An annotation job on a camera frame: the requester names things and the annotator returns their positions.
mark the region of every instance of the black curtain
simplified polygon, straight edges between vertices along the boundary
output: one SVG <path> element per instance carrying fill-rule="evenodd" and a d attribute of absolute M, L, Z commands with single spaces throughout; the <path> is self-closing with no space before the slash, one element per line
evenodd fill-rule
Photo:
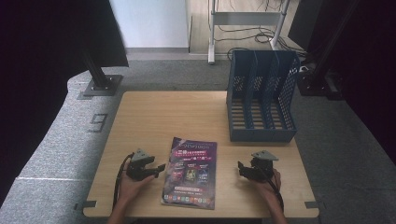
<path fill-rule="evenodd" d="M 30 159 L 67 94 L 67 80 L 100 67 L 128 66 L 108 0 L 0 3 L 0 203 Z"/>
<path fill-rule="evenodd" d="M 337 43 L 332 68 L 346 102 L 396 164 L 396 14 L 392 2 L 360 0 Z"/>

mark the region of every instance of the black fabric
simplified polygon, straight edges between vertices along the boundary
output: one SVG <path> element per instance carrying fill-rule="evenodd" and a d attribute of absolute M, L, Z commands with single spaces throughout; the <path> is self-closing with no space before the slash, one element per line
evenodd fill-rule
<path fill-rule="evenodd" d="M 67 80 L 100 67 L 128 66 L 108 0 L 1 1 L 0 203 L 63 105 Z"/>

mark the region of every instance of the pole base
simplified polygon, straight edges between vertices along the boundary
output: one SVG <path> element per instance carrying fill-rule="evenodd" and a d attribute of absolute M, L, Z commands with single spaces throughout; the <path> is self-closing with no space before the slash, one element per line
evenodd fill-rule
<path fill-rule="evenodd" d="M 106 75 L 106 79 L 107 82 L 104 87 L 96 86 L 91 79 L 87 89 L 83 92 L 83 96 L 113 96 L 122 81 L 122 75 Z"/>
<path fill-rule="evenodd" d="M 213 40 L 213 44 L 211 44 L 210 39 L 209 39 L 209 50 L 207 53 L 207 62 L 209 64 L 215 64 L 215 40 Z"/>
<path fill-rule="evenodd" d="M 314 74 L 300 71 L 297 86 L 302 96 L 326 96 L 329 100 L 344 100 L 337 82 L 336 74 L 328 73 L 320 85 L 312 85 Z"/>

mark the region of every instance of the wooden table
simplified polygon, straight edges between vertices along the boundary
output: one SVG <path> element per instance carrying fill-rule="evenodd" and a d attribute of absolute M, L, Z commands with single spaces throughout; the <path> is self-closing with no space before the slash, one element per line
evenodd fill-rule
<path fill-rule="evenodd" d="M 126 155 L 143 148 L 156 157 L 149 167 L 167 163 L 176 136 L 218 142 L 215 210 L 162 205 L 162 172 L 140 192 L 127 211 L 128 217 L 269 217 L 258 192 L 237 169 L 238 161 L 249 166 L 250 154 L 263 149 L 279 158 L 274 167 L 282 175 L 285 216 L 317 217 L 317 208 L 305 206 L 305 202 L 314 202 L 315 198 L 294 139 L 287 144 L 230 142 L 226 94 L 226 91 L 125 92 L 87 199 L 96 201 L 96 206 L 84 208 L 85 216 L 110 216 L 115 177 Z"/>

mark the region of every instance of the white wall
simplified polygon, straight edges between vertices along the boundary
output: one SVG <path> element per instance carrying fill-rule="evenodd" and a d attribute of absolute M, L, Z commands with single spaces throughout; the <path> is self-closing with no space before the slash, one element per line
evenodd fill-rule
<path fill-rule="evenodd" d="M 187 48 L 189 0 L 110 0 L 125 48 Z"/>

